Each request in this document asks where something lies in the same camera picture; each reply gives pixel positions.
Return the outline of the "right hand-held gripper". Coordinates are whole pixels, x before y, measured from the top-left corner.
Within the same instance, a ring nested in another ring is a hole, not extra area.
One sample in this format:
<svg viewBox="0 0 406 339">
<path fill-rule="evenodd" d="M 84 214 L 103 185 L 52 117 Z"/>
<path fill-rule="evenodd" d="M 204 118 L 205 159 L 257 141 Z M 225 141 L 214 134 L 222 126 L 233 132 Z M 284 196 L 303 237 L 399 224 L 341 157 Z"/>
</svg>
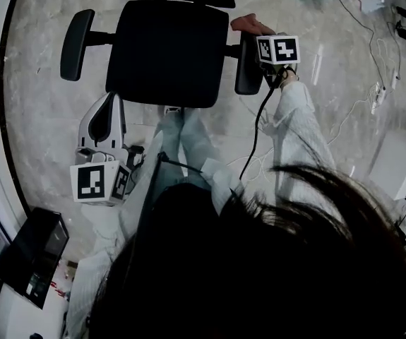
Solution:
<svg viewBox="0 0 406 339">
<path fill-rule="evenodd" d="M 296 35 L 262 35 L 256 37 L 258 61 L 265 81 L 272 85 L 280 67 L 300 63 L 299 38 Z"/>
</svg>

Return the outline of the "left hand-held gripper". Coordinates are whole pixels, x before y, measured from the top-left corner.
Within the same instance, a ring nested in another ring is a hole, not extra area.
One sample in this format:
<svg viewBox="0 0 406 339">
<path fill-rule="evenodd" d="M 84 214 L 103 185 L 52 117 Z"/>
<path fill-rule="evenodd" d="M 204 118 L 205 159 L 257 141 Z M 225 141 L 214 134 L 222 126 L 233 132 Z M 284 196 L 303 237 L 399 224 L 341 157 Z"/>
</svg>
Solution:
<svg viewBox="0 0 406 339">
<path fill-rule="evenodd" d="M 135 188 L 145 149 L 132 145 L 110 153 L 95 148 L 121 148 L 126 124 L 123 100 L 110 92 L 95 102 L 80 122 L 76 163 L 70 166 L 73 199 L 96 206 L 115 206 Z"/>
</svg>

